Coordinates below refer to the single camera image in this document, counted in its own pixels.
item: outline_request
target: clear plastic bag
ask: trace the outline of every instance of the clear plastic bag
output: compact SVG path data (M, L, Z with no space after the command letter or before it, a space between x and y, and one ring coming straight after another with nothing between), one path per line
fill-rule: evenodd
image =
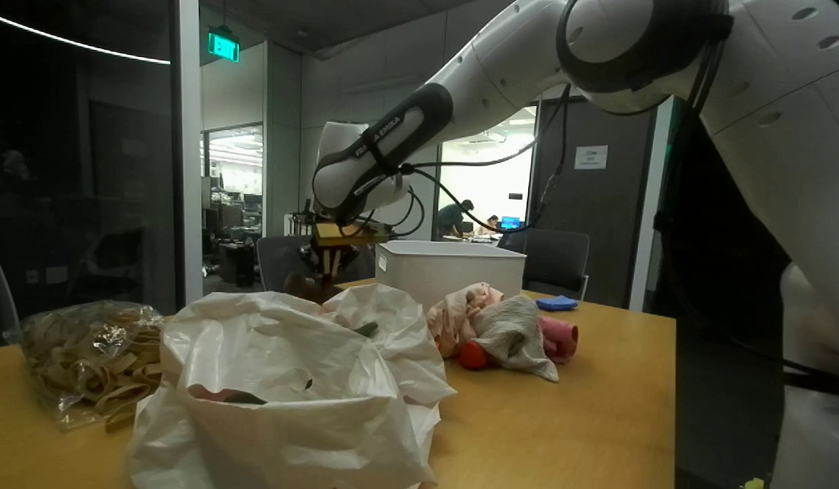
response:
M60 430L131 425L159 380L159 312L132 301L89 301L30 316L20 345L41 403Z

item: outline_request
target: white plastic bag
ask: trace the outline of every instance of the white plastic bag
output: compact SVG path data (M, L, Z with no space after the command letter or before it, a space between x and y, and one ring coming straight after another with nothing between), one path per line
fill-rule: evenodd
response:
M411 362L426 368L397 379L378 339L329 316L284 293L215 293L169 319L165 379L135 417L132 483L400 489L431 482L430 437L436 403L451 395L440 356L417 354ZM374 324L394 338L426 331L397 316ZM407 403L400 387L415 373L435 383Z

